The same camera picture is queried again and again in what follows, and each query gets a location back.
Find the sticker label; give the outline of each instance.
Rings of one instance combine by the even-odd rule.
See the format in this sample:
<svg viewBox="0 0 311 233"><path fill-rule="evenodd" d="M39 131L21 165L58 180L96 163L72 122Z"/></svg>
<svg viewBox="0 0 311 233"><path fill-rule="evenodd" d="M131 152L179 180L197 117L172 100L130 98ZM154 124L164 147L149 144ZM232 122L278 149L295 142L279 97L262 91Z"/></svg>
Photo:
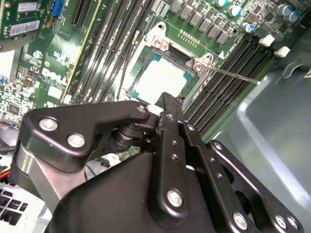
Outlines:
<svg viewBox="0 0 311 233"><path fill-rule="evenodd" d="M21 23L18 25L13 25L10 30L10 36L27 33L39 28L40 20L36 20L29 23Z"/></svg>
<svg viewBox="0 0 311 233"><path fill-rule="evenodd" d="M18 12L35 11L37 9L36 2L25 2L18 4Z"/></svg>

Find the wire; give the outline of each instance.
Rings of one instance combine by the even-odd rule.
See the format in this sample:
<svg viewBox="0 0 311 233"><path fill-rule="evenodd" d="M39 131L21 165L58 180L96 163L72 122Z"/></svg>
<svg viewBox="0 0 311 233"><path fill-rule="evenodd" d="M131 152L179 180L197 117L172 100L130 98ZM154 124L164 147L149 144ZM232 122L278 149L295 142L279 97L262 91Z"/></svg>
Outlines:
<svg viewBox="0 0 311 233"><path fill-rule="evenodd" d="M13 152L15 151L16 146L11 146L11 147L0 147L0 153L1 152Z"/></svg>
<svg viewBox="0 0 311 233"><path fill-rule="evenodd" d="M8 170L10 170L10 167L7 167L5 170L1 171L1 172L0 172L0 175L3 174L3 173L5 173L5 172L8 171Z"/></svg>
<svg viewBox="0 0 311 233"><path fill-rule="evenodd" d="M10 175L11 171L6 171L5 173L0 174L0 180L3 179L4 177Z"/></svg>
<svg viewBox="0 0 311 233"><path fill-rule="evenodd" d="M92 173L93 176L96 176L96 173L94 172L94 170L89 165L86 165L86 167Z"/></svg>

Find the integrated circuit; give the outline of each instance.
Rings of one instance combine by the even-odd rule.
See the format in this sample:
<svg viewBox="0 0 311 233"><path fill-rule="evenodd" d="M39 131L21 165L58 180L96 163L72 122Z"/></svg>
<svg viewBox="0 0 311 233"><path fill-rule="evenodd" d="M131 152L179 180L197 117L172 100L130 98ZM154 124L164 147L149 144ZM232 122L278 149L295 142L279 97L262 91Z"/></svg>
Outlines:
<svg viewBox="0 0 311 233"><path fill-rule="evenodd" d="M209 31L209 33L207 34L207 36L214 39L218 35L219 32L220 32L220 29L214 25Z"/></svg>
<svg viewBox="0 0 311 233"><path fill-rule="evenodd" d="M184 20L187 20L189 16L191 15L193 9L190 6L185 6L184 9L181 11L179 17L181 17Z"/></svg>
<svg viewBox="0 0 311 233"><path fill-rule="evenodd" d="M264 17L264 19L268 22L271 22L273 17L274 17L273 14L271 12L268 12L266 16Z"/></svg>
<svg viewBox="0 0 311 233"><path fill-rule="evenodd" d="M20 107L10 103L8 106L8 112L14 115L18 115Z"/></svg>
<svg viewBox="0 0 311 233"><path fill-rule="evenodd" d="M229 35L227 33L221 32L216 38L216 42L220 45L223 45L226 40L229 38Z"/></svg>
<svg viewBox="0 0 311 233"><path fill-rule="evenodd" d="M246 18L246 22L252 24L256 21L257 19L257 15L255 15L254 13L250 13L249 16Z"/></svg>
<svg viewBox="0 0 311 233"><path fill-rule="evenodd" d="M182 4L183 2L181 0L175 0L170 7L170 11L175 14L178 13Z"/></svg>
<svg viewBox="0 0 311 233"><path fill-rule="evenodd" d="M211 25L211 22L209 22L207 19L204 19L201 26L199 27L199 30L206 33Z"/></svg>
<svg viewBox="0 0 311 233"><path fill-rule="evenodd" d="M196 26L198 26L198 24L200 23L200 21L202 20L202 16L199 14L199 13L195 13L193 16L192 16L192 18L191 18L191 20L190 20L190 24L193 26L193 27L196 27Z"/></svg>

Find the black plastic mechanism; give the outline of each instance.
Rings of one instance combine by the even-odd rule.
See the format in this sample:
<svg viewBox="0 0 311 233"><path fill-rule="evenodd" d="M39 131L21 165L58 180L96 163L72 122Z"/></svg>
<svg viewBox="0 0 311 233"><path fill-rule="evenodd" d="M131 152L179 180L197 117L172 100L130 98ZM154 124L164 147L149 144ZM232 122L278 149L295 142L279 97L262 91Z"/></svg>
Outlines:
<svg viewBox="0 0 311 233"><path fill-rule="evenodd" d="M51 174L66 177L78 174L90 158L133 145L141 148L70 190L54 185L63 196L47 233L304 232L298 219L224 145L202 141L184 120L178 100L163 93L157 106L163 109L159 116L134 101L34 110L25 116L12 173L29 175L47 202L32 167L20 166L26 164L19 162L21 156L28 154L42 170L47 163ZM57 121L56 129L53 124L42 128L42 119ZM70 141L72 134L79 140ZM53 182L48 173L42 175Z"/></svg>

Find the electrolytic capacitor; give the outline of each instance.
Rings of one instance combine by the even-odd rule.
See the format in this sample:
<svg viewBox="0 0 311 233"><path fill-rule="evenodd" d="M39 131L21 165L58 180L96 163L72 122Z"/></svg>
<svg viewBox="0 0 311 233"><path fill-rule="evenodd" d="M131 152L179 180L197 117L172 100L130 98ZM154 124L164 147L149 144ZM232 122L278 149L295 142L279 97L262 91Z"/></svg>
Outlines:
<svg viewBox="0 0 311 233"><path fill-rule="evenodd" d="M239 16L242 13L242 8L237 5L230 6L228 13L232 17Z"/></svg>
<svg viewBox="0 0 311 233"><path fill-rule="evenodd" d="M280 16L289 16L293 12L293 7L287 4L281 4L277 8L277 14Z"/></svg>
<svg viewBox="0 0 311 233"><path fill-rule="evenodd" d="M223 7L223 6L226 6L228 4L228 0L216 0L216 5L218 7Z"/></svg>
<svg viewBox="0 0 311 233"><path fill-rule="evenodd" d="M242 28L245 32L251 33L254 30L254 25L249 24L249 23L244 23L242 24Z"/></svg>
<svg viewBox="0 0 311 233"><path fill-rule="evenodd" d="M300 13L297 11L291 12L288 16L285 16L285 20L291 23L296 22L299 19Z"/></svg>

